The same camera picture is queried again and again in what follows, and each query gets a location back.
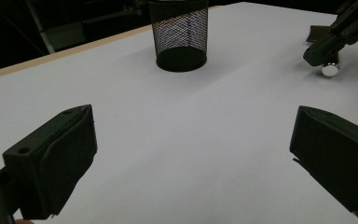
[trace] pencil cup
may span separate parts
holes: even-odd
[[[208,0],[149,0],[158,67],[198,69],[207,61]]]

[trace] black object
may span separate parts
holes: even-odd
[[[358,126],[332,113],[301,106],[290,151],[350,212],[358,216]]]
[[[65,110],[4,154],[0,224],[58,215],[97,152],[91,105]]]
[[[149,1],[157,65],[186,72],[207,61],[208,0]]]
[[[337,10],[337,19],[330,26],[331,31],[310,46],[304,59],[312,66],[325,63],[345,45],[358,41],[358,0],[346,1]]]

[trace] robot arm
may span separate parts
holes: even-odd
[[[345,45],[358,41],[358,0],[346,1],[337,10],[337,19],[330,25],[330,32],[311,45],[304,59],[312,66],[325,63]]]

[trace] dark background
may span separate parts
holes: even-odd
[[[32,0],[45,27],[54,27],[74,21],[118,12],[122,5],[138,7],[142,16],[133,15],[84,24],[88,41],[125,32],[149,23],[147,5],[140,0]],[[277,7],[290,7],[334,14],[344,0],[210,0],[210,6],[223,6],[238,2],[252,2]],[[22,63],[48,54],[38,32],[26,0],[0,0],[0,68]]]

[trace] table surface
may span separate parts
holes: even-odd
[[[358,43],[336,77],[302,54],[333,15],[250,3],[210,10],[208,62],[155,64],[152,32],[0,74],[2,153],[92,104],[99,151],[55,218],[36,223],[358,223],[289,144],[300,105],[358,124]]]

